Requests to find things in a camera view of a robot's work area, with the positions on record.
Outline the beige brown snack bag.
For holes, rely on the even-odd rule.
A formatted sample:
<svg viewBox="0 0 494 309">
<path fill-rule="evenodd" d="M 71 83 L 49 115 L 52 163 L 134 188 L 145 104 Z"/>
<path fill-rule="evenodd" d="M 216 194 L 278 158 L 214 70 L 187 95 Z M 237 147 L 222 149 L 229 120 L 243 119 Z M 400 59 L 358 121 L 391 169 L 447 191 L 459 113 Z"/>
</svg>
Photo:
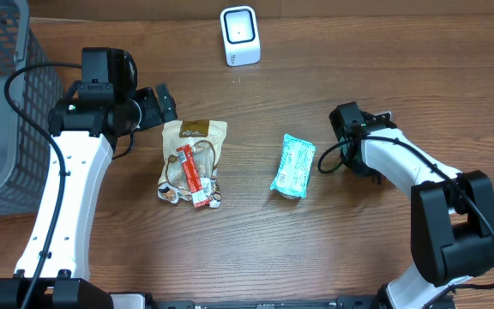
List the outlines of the beige brown snack bag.
<svg viewBox="0 0 494 309">
<path fill-rule="evenodd" d="M 197 172 L 209 199 L 209 205 L 202 207 L 219 208 L 221 194 L 217 173 L 226 133 L 227 123 L 224 121 L 173 120 L 165 124 L 162 131 L 164 166 L 158 181 L 158 197 L 173 204 L 180 201 L 192 203 L 190 189 L 177 155 L 177 148 L 190 145 Z"/>
</svg>

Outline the teal snack packet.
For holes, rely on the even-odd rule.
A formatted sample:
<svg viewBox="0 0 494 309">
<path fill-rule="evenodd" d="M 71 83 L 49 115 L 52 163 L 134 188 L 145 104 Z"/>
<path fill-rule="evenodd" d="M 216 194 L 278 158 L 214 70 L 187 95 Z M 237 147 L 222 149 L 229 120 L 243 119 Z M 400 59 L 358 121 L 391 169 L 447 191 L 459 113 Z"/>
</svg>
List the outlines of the teal snack packet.
<svg viewBox="0 0 494 309">
<path fill-rule="evenodd" d="M 278 172 L 270 189 L 287 198 L 306 198 L 315 152 L 313 143 L 285 134 Z"/>
</svg>

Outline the red stick snack packet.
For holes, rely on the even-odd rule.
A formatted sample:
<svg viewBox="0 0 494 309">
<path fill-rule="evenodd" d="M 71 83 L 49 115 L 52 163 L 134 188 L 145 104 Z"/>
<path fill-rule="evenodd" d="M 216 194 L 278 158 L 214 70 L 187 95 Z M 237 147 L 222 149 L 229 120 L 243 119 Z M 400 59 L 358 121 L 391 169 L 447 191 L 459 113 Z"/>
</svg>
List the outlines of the red stick snack packet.
<svg viewBox="0 0 494 309">
<path fill-rule="evenodd" d="M 177 155 L 185 173 L 192 203 L 196 208 L 209 205 L 208 196 L 203 189 L 203 184 L 196 169 L 191 146 L 184 145 L 177 148 Z"/>
</svg>

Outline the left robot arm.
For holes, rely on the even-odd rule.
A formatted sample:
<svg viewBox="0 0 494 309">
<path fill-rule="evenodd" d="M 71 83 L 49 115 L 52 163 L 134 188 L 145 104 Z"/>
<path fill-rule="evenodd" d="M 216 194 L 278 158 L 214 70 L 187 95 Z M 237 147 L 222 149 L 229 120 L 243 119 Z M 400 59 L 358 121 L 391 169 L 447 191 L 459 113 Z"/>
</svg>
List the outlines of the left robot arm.
<svg viewBox="0 0 494 309">
<path fill-rule="evenodd" d="M 18 107 L 12 81 L 9 106 L 51 146 L 51 164 L 33 232 L 10 278 L 0 278 L 0 308 L 154 307 L 149 293 L 107 293 L 89 282 L 89 241 L 99 189 L 117 159 L 118 138 L 177 119 L 166 85 L 137 87 L 137 68 L 122 49 L 85 47 L 81 80 L 49 111 L 43 129 Z"/>
</svg>

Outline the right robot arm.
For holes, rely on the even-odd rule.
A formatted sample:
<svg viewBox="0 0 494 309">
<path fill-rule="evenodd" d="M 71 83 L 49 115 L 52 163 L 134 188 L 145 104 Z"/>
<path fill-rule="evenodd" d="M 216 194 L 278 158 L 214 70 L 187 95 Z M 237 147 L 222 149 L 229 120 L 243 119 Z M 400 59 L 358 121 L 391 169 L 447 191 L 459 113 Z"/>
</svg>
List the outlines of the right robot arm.
<svg viewBox="0 0 494 309">
<path fill-rule="evenodd" d="M 386 178 L 411 203 L 412 265 L 374 296 L 341 296 L 342 308 L 453 308 L 460 289 L 494 289 L 494 189 L 476 170 L 463 173 L 410 142 L 390 112 L 356 102 L 329 121 L 340 164 L 361 177 Z"/>
</svg>

